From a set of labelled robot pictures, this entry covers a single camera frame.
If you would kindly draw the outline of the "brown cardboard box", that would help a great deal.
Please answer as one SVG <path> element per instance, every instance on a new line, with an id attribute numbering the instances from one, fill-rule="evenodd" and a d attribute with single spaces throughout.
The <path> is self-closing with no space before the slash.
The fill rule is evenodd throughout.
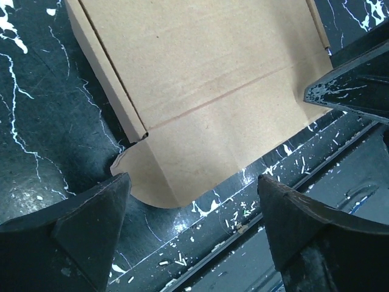
<path id="1" fill-rule="evenodd" d="M 328 112 L 303 100 L 332 69 L 314 1 L 67 1 L 72 31 L 131 143 L 111 165 L 172 209 Z"/>

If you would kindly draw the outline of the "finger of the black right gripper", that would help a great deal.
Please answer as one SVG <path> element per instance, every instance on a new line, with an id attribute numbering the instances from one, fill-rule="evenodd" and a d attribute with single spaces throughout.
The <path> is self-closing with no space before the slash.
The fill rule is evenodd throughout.
<path id="1" fill-rule="evenodd" d="M 304 101 L 388 123 L 388 41 L 307 86 Z"/>

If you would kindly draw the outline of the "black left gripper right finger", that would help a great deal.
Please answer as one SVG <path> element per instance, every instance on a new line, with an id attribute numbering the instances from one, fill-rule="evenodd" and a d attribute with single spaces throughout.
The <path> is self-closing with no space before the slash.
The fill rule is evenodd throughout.
<path id="1" fill-rule="evenodd" d="M 388 291 L 388 225 L 342 212 L 266 175 L 258 194 L 286 291 Z"/>

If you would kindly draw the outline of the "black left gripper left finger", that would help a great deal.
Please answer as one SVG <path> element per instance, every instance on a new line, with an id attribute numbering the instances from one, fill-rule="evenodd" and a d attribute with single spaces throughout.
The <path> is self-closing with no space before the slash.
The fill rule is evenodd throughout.
<path id="1" fill-rule="evenodd" d="M 121 173 L 1 224 L 1 291 L 105 291 L 130 190 Z"/>

